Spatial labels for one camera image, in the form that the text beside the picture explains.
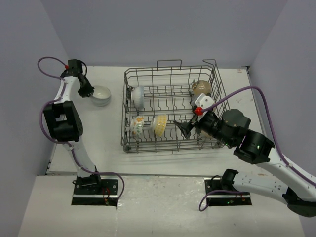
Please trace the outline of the yellow dotted bowl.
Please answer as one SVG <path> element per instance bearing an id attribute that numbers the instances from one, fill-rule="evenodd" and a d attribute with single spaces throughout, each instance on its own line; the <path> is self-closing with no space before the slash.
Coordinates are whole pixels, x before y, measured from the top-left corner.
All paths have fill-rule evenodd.
<path id="1" fill-rule="evenodd" d="M 157 116 L 154 116 L 151 121 L 151 130 L 156 136 L 161 137 L 164 134 L 166 125 L 167 125 L 167 115 L 166 114 L 157 115 Z"/>

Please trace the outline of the light blue bowl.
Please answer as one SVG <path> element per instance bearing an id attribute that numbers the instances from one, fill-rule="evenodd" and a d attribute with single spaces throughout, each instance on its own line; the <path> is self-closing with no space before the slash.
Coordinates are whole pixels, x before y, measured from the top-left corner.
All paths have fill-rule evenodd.
<path id="1" fill-rule="evenodd" d="M 108 99 L 111 97 L 111 92 L 107 87 L 96 85 L 92 96 L 97 99 Z"/>
<path id="2" fill-rule="evenodd" d="M 96 97 L 91 96 L 90 99 L 91 99 L 92 104 L 94 106 L 97 106 L 97 107 L 106 106 L 111 101 L 110 97 L 108 97 L 108 98 L 96 98 Z"/>

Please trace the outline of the orange green floral bowl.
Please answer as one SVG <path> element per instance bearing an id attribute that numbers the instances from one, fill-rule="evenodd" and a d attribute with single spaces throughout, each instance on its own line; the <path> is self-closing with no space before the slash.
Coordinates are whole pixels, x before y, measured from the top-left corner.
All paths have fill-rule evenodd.
<path id="1" fill-rule="evenodd" d="M 144 116 L 137 116 L 132 119 L 129 130 L 134 137 L 139 138 L 142 135 L 144 120 L 145 120 Z"/>

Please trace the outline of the light blue bowl rack end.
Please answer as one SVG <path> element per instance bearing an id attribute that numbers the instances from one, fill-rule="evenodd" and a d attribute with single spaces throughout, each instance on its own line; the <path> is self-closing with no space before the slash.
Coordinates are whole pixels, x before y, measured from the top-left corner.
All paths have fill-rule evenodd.
<path id="1" fill-rule="evenodd" d="M 133 89 L 131 93 L 131 100 L 134 105 L 141 109 L 144 107 L 144 87 L 139 86 Z"/>

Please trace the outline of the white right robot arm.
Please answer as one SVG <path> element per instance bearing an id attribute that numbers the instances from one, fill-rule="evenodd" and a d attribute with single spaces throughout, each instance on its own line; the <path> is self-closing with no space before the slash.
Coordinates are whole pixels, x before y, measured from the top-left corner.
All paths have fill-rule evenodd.
<path id="1" fill-rule="evenodd" d="M 294 164 L 284 161 L 275 144 L 265 135 L 249 129 L 251 120 L 237 109 L 227 110 L 221 118 L 214 112 L 206 112 L 202 118 L 194 115 L 189 122 L 174 124 L 185 138 L 192 129 L 206 132 L 217 141 L 234 148 L 233 154 L 240 160 L 256 165 L 274 176 L 274 179 L 250 175 L 227 169 L 210 194 L 241 195 L 256 193 L 286 204 L 294 213 L 304 217 L 316 215 L 316 179 L 305 180 L 307 173 Z"/>

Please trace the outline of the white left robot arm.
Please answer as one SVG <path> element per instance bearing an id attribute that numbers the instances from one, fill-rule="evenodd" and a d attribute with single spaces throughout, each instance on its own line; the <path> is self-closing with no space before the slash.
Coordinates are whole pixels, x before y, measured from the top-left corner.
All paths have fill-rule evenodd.
<path id="1" fill-rule="evenodd" d="M 55 98 L 46 102 L 40 112 L 39 122 L 44 135 L 55 144 L 63 145 L 72 156 L 77 169 L 77 178 L 74 185 L 78 189 L 87 189 L 92 194 L 102 190 L 103 182 L 97 168 L 89 158 L 81 139 L 83 125 L 73 102 L 73 96 L 89 98 L 94 93 L 94 87 L 88 81 L 86 64 L 79 59 L 70 59 L 60 76 L 50 75 L 44 72 L 40 63 L 44 59 L 55 57 L 43 57 L 38 60 L 38 69 L 45 75 L 60 80 L 60 88 Z"/>

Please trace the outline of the plain beige bowl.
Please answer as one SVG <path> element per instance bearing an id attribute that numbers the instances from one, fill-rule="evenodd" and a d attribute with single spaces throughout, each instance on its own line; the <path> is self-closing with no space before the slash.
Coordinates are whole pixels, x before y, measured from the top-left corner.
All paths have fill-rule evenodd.
<path id="1" fill-rule="evenodd" d="M 207 138 L 210 138 L 210 139 L 212 139 L 213 137 L 211 136 L 211 135 L 209 135 L 207 132 L 205 132 L 205 131 L 201 131 L 201 134 L 204 136 L 204 137 L 207 137 Z"/>

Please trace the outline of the beige bowl with flower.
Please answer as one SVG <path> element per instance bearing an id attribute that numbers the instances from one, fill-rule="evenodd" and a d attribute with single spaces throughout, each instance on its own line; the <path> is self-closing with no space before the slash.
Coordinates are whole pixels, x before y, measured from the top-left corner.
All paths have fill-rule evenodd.
<path id="1" fill-rule="evenodd" d="M 208 81 L 199 80 L 192 84 L 192 91 L 194 95 L 200 95 L 202 93 L 208 94 L 208 93 L 211 93 L 212 87 Z"/>

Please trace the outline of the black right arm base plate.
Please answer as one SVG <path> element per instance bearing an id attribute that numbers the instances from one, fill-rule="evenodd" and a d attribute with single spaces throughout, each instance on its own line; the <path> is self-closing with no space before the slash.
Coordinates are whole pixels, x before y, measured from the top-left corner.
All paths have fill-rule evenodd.
<path id="1" fill-rule="evenodd" d="M 221 176 L 215 175 L 211 178 L 206 178 L 204 180 L 205 193 L 209 193 L 213 190 L 221 189 L 220 186 Z M 251 196 L 250 193 L 243 193 L 241 195 L 229 194 L 225 192 L 218 192 L 209 195 L 206 198 L 207 206 L 251 206 Z"/>

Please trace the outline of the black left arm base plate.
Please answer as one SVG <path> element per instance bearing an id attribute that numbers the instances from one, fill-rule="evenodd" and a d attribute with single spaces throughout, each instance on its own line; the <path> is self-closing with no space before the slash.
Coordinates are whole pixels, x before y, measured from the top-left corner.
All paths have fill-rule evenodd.
<path id="1" fill-rule="evenodd" d="M 102 179 L 100 176 L 77 177 L 73 181 L 71 205 L 117 206 L 118 179 Z"/>

